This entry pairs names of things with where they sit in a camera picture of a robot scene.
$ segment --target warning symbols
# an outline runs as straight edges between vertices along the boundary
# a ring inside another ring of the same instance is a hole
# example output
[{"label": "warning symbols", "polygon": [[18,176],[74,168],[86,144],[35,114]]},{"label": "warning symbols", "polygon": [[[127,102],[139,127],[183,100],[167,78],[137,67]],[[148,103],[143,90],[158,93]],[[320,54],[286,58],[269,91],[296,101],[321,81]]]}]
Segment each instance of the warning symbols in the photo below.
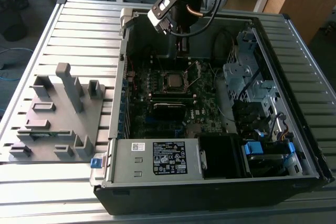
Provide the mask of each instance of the warning symbols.
[{"label": "warning symbols", "polygon": [[160,163],[160,156],[154,156],[154,163]]},{"label": "warning symbols", "polygon": [[184,142],[154,142],[153,172],[155,175],[187,174]]}]

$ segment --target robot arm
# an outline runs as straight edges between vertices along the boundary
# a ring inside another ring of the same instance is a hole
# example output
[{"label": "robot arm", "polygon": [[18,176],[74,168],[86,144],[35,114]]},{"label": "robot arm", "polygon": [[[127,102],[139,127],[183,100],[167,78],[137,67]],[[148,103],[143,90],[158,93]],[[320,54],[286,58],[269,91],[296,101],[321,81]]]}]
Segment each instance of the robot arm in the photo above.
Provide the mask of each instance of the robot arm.
[{"label": "robot arm", "polygon": [[[217,3],[214,3],[215,8],[209,24],[195,33],[190,33],[190,26],[196,23],[199,17],[207,16],[200,12],[202,0],[158,0],[148,12],[148,18],[158,32],[182,38],[191,37],[203,32],[210,25],[225,1],[217,0]],[[171,20],[176,23],[176,32],[173,32]]]}]

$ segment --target blue cable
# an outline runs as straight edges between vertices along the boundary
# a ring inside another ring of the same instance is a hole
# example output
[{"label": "blue cable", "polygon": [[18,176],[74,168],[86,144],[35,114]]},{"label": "blue cable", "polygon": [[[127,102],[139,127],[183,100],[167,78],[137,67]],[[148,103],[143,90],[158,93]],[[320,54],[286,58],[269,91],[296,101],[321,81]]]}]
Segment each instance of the blue cable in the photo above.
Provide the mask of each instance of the blue cable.
[{"label": "blue cable", "polygon": [[26,50],[26,51],[29,51],[31,53],[33,53],[34,51],[29,49],[29,48],[24,48],[24,47],[15,47],[15,48],[9,48],[9,49],[5,49],[3,51],[0,52],[0,54],[4,53],[4,52],[7,52],[7,51],[10,51],[10,50]]},{"label": "blue cable", "polygon": [[[29,51],[31,53],[33,53],[34,51],[29,49],[29,48],[24,48],[24,47],[15,47],[15,48],[9,48],[9,49],[5,49],[3,51],[0,51],[0,54],[4,53],[4,52],[7,52],[7,51],[10,51],[10,50],[25,50],[25,51]],[[0,80],[4,80],[4,81],[18,81],[20,80],[20,78],[17,78],[17,79],[7,79],[7,78],[3,78],[3,77],[0,77]]]},{"label": "blue cable", "polygon": [[3,77],[0,77],[0,80],[4,80],[4,81],[18,81],[20,78],[17,78],[17,79],[7,79],[7,78],[3,78]]}]

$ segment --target power supply label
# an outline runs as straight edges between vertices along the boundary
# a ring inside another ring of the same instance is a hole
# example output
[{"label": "power supply label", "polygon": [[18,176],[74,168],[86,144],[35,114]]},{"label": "power supply label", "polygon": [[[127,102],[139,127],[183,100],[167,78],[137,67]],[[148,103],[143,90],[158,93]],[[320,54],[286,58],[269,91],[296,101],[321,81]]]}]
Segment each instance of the power supply label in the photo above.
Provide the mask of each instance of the power supply label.
[{"label": "power supply label", "polygon": [[153,142],[155,175],[187,174],[184,142]]}]

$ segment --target floor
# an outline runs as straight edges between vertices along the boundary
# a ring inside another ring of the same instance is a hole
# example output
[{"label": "floor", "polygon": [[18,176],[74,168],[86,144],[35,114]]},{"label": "floor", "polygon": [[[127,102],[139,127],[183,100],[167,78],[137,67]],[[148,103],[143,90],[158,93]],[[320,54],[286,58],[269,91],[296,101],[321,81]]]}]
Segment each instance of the floor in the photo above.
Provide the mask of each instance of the floor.
[{"label": "floor", "polygon": [[[21,12],[25,24],[28,26],[29,34],[26,38],[17,42],[7,42],[0,36],[0,51],[3,48],[25,47],[34,49],[42,32],[47,24],[49,16],[53,11],[57,0],[29,0],[30,6]],[[126,0],[129,2],[154,3],[156,0]],[[311,42],[309,48],[315,56],[322,71],[329,79],[333,87],[336,87],[336,33],[325,36],[319,31]],[[0,77],[7,79],[19,78],[25,70],[30,59],[28,51],[9,51],[0,54],[0,65],[5,64],[5,68],[0,70]],[[0,80],[0,117],[4,113],[11,97],[15,91],[18,81]]]},{"label": "floor", "polygon": [[[46,26],[51,12],[57,0],[28,0],[30,6],[21,11],[21,16],[28,26],[28,36],[17,42],[7,42],[0,35],[0,52],[6,48],[24,47],[34,50],[40,36]],[[137,3],[155,3],[156,0],[126,0]],[[0,77],[6,79],[20,78],[30,59],[31,53],[28,51],[8,51],[0,54],[0,66],[5,67],[0,70]],[[16,89],[18,81],[4,81],[0,79],[0,118],[9,104]]]}]

